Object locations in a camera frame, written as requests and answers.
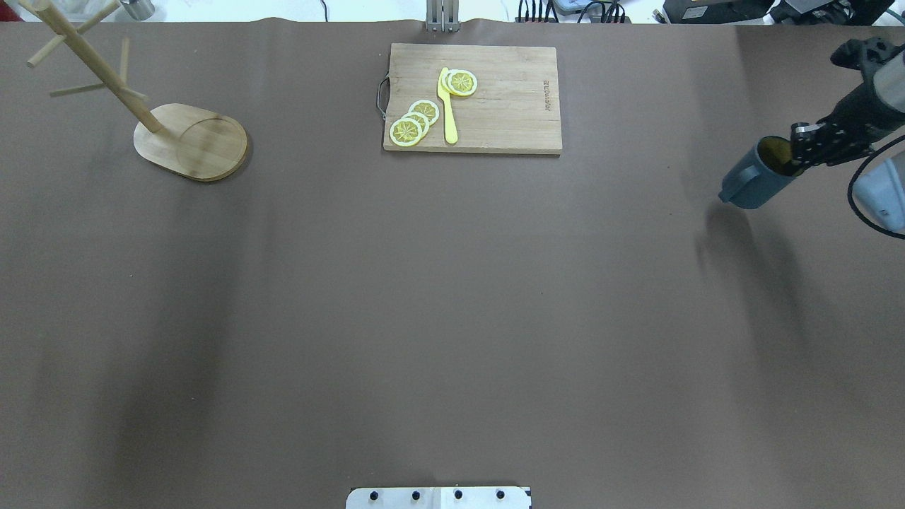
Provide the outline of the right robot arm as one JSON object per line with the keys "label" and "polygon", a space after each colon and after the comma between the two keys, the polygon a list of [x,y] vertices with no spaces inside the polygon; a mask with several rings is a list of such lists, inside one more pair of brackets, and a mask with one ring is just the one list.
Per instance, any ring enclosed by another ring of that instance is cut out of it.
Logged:
{"label": "right robot arm", "polygon": [[790,129],[790,160],[782,164],[792,176],[816,165],[859,160],[846,187],[853,215],[880,234],[903,239],[903,154],[868,170],[902,136],[875,144],[903,128],[903,46],[880,37],[850,39],[831,55],[831,63],[860,72],[862,83],[815,122]]}

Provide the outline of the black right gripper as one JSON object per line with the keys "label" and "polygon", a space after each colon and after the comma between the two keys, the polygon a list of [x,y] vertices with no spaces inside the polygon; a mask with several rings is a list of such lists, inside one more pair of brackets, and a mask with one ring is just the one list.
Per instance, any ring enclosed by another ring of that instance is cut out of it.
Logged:
{"label": "black right gripper", "polygon": [[791,125],[789,170],[804,172],[864,158],[872,154],[872,143],[892,132],[892,107],[880,100],[872,84],[862,83],[817,123]]}

